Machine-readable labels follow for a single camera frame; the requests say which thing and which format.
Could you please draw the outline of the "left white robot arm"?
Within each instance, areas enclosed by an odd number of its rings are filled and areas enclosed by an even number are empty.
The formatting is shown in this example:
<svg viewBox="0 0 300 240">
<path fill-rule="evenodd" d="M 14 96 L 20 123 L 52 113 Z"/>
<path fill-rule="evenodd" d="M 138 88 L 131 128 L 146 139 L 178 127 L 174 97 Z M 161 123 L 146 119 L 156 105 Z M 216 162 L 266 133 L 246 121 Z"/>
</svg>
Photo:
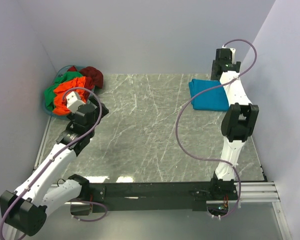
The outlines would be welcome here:
<svg viewBox="0 0 300 240">
<path fill-rule="evenodd" d="M 75 100 L 73 106 L 74 110 L 68 116 L 69 124 L 46 159 L 23 184 L 13 192 L 6 190 L 0 196 L 1 240 L 5 238 L 4 225 L 31 237 L 64 203 L 77 199 L 85 204 L 95 204 L 89 180 L 77 174 L 49 190 L 57 175 L 90 143 L 96 126 L 109 113 L 99 99 L 91 99 L 89 103 Z"/>
</svg>

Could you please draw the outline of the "blue t shirt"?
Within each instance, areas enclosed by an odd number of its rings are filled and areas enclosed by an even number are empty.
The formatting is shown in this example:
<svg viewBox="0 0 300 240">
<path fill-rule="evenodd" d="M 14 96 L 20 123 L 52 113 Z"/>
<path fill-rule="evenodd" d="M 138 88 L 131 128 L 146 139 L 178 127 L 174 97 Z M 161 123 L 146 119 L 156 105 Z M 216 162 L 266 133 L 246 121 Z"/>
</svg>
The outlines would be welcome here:
<svg viewBox="0 0 300 240">
<path fill-rule="evenodd" d="M 188 87 L 191 98 L 202 91 L 217 87 L 193 99 L 191 104 L 194 110 L 226 112 L 229 109 L 226 92 L 219 81 L 192 79 L 188 83 Z"/>
</svg>

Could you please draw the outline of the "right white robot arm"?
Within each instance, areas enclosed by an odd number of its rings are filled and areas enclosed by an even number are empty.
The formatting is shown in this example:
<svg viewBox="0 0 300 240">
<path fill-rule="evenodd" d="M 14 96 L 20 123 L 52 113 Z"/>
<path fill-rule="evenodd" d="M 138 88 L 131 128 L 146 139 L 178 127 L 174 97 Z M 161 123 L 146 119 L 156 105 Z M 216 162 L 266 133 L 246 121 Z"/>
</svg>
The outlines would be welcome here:
<svg viewBox="0 0 300 240">
<path fill-rule="evenodd" d="M 214 177 L 222 181 L 234 181 L 236 174 L 233 169 L 238 163 L 242 148 L 252 135 L 259 107 L 252 104 L 239 77 L 241 63 L 235 62 L 235 49 L 225 46 L 216 50 L 212 62 L 211 80 L 219 81 L 225 90 L 229 108 L 221 123 L 223 148 L 221 160 L 214 172 Z"/>
</svg>

